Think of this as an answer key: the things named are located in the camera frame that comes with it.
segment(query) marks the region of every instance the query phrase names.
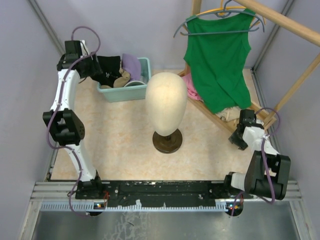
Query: metal floor panel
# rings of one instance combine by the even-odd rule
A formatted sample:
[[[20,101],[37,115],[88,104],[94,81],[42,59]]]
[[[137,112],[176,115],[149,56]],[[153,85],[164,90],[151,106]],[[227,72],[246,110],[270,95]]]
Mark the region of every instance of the metal floor panel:
[[[239,217],[224,212],[103,212],[79,217],[40,211],[33,240],[296,240],[290,203],[245,202]]]

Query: cable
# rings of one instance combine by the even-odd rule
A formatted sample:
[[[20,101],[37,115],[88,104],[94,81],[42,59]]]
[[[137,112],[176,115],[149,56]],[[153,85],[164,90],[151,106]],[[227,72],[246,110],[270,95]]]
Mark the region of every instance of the cable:
[[[86,79],[87,79],[87,77],[85,77],[82,81],[80,81],[79,84],[83,83]]]
[[[58,113],[58,110],[59,110],[60,106],[62,105],[62,96],[63,96],[64,86],[65,86],[65,82],[67,81],[67,76],[68,76],[68,74],[70,73],[70,71],[72,70],[72,68],[73,68],[77,63],[79,63],[79,62],[82,61],[83,59],[90,58],[90,57],[92,57],[93,55],[95,55],[95,54],[97,53],[97,51],[100,49],[100,46],[101,46],[101,41],[100,41],[99,35],[98,35],[93,29],[91,29],[90,27],[87,27],[87,26],[78,26],[78,27],[76,27],[76,28],[72,31],[71,40],[74,39],[74,34],[75,34],[76,30],[78,30],[78,29],[88,29],[88,30],[90,30],[91,32],[93,32],[93,33],[96,35],[97,39],[98,39],[98,47],[96,48],[95,51],[91,52],[91,53],[88,54],[87,56],[81,57],[81,58],[77,59],[76,61],[74,61],[74,62],[70,65],[70,67],[67,69],[65,75],[63,76],[63,81],[61,82],[61,86],[60,86],[58,103],[56,104],[56,108],[55,108],[55,110],[54,110],[54,112],[53,112],[53,114],[52,114],[52,116],[51,116],[51,118],[50,118],[50,121],[49,121],[49,123],[48,123],[48,126],[47,126],[47,128],[46,128],[46,142],[47,142],[47,144],[48,144],[52,149],[55,149],[55,150],[57,150],[57,149],[68,149],[68,150],[70,150],[70,151],[72,152],[72,154],[74,155],[74,157],[75,157],[75,159],[76,159],[76,161],[77,161],[77,163],[78,163],[78,167],[79,167],[79,176],[78,176],[75,184],[73,185],[73,187],[72,187],[72,189],[71,189],[71,191],[70,191],[70,193],[69,193],[69,207],[70,207],[71,211],[74,212],[76,215],[81,216],[81,217],[87,217],[87,216],[88,216],[87,214],[86,214],[86,215],[82,215],[82,214],[77,213],[77,212],[74,210],[74,208],[72,207],[72,204],[71,204],[72,195],[74,194],[75,188],[76,188],[76,186],[78,185],[78,183],[79,183],[79,181],[80,181],[80,178],[81,178],[81,176],[82,176],[82,172],[83,172],[83,169],[82,169],[82,166],[81,166],[79,157],[78,157],[77,153],[75,152],[75,150],[72,149],[72,148],[69,147],[69,146],[54,146],[54,145],[52,145],[51,142],[50,142],[50,137],[49,137],[51,125],[52,125],[52,123],[53,123],[53,121],[54,121],[54,119],[55,119],[55,117],[56,117],[56,115],[57,115],[57,113]]]
[[[83,49],[84,49],[85,53],[86,53],[87,55],[89,55],[89,53],[88,53],[87,49],[85,48],[84,43],[83,43],[82,41],[80,41],[80,43],[81,43],[81,45],[82,45],[82,47],[83,47]],[[87,79],[87,77],[85,77],[82,81],[80,81],[80,82],[79,82],[79,84],[83,83],[86,79]]]
[[[103,202],[104,202],[104,208],[106,208],[107,206],[107,202],[109,201],[109,192],[108,191],[104,191],[105,195],[103,197]]]
[[[265,152],[265,144],[266,144],[266,139],[268,137],[271,137],[273,135],[275,135],[278,131],[279,131],[279,127],[280,127],[280,124],[281,124],[281,117],[279,115],[279,113],[274,110],[273,108],[271,107],[263,107],[261,109],[259,109],[255,114],[259,114],[262,110],[271,110],[273,111],[277,117],[278,117],[278,126],[276,127],[276,129],[274,130],[274,132],[272,133],[269,133],[267,135],[264,136],[264,138],[262,139],[262,143],[261,143],[261,154],[262,154],[262,160],[263,160],[263,165],[264,165],[264,169],[265,169],[265,173],[266,173],[266,178],[268,180],[268,183],[269,183],[269,186],[270,186],[270,191],[271,191],[271,201],[267,200],[266,198],[264,198],[263,196],[259,196],[259,198],[261,198],[262,200],[264,200],[266,203],[268,204],[274,204],[275,200],[276,200],[276,194],[275,194],[275,189],[274,189],[274,186],[272,184],[272,180],[271,180],[271,177],[270,177],[270,173],[269,173],[269,168],[268,168],[268,164],[267,164],[267,155],[266,155],[266,152]],[[233,205],[236,204],[236,201],[237,199],[239,198],[240,195],[242,195],[243,193],[245,193],[244,191],[241,191],[238,193],[237,196],[235,196],[234,198],[234,202],[233,202]],[[231,216],[234,215],[234,211],[235,211],[235,208],[233,207],[232,208],[232,211],[231,211]]]
[[[243,195],[243,194],[241,194],[241,198],[240,198],[240,205],[243,205],[243,204],[244,204],[244,201],[245,201],[245,199],[244,199],[244,195]]]
[[[244,191],[240,191],[237,196],[235,196],[234,201],[233,201],[233,205],[232,205],[232,211],[231,211],[231,217],[233,217],[234,213],[235,213],[235,207],[236,207],[236,203],[237,203],[237,199],[244,194]]]

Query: black cloth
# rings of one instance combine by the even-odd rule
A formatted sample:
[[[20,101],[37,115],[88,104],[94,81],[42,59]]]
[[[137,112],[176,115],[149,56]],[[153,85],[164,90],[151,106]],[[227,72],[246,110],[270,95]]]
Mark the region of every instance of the black cloth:
[[[113,88],[115,80],[121,77],[119,72],[120,56],[97,56],[97,58],[103,73],[94,75],[91,78],[101,85],[108,85]]]

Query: green shirt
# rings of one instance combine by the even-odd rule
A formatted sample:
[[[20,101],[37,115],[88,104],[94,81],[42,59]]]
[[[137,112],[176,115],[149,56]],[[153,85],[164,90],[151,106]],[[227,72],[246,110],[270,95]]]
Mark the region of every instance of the green shirt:
[[[190,33],[240,31],[248,30],[252,19],[243,13],[217,20],[195,18],[187,27]],[[212,113],[251,105],[242,73],[250,50],[247,32],[188,36],[184,60],[190,66],[196,91]]]

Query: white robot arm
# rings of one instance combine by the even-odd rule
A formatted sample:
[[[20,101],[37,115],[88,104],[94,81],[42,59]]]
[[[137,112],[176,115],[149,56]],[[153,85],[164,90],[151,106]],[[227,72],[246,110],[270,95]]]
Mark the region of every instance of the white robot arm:
[[[81,183],[90,183],[98,175],[92,161],[89,158],[84,144],[85,126],[74,113],[76,87],[81,78],[90,77],[101,73],[101,69],[97,60],[97,56],[93,55],[83,59],[81,64],[75,64],[71,69],[70,66],[78,59],[88,55],[88,49],[85,41],[71,40],[65,42],[66,54],[64,54],[58,65],[58,86],[55,94],[55,99],[50,108],[50,111],[43,113],[43,120],[51,137],[59,145],[64,147],[70,156],[72,163],[81,176]],[[50,119],[56,112],[52,124]]]
[[[287,191],[291,161],[288,156],[280,155],[272,147],[262,122],[257,119],[253,110],[241,110],[239,124],[229,140],[241,150],[249,147],[253,155],[246,174],[230,172],[225,177],[226,184],[248,194],[267,198],[272,196],[273,188],[274,198],[282,200]],[[267,176],[269,174],[266,171],[269,170],[275,173],[275,176]]]

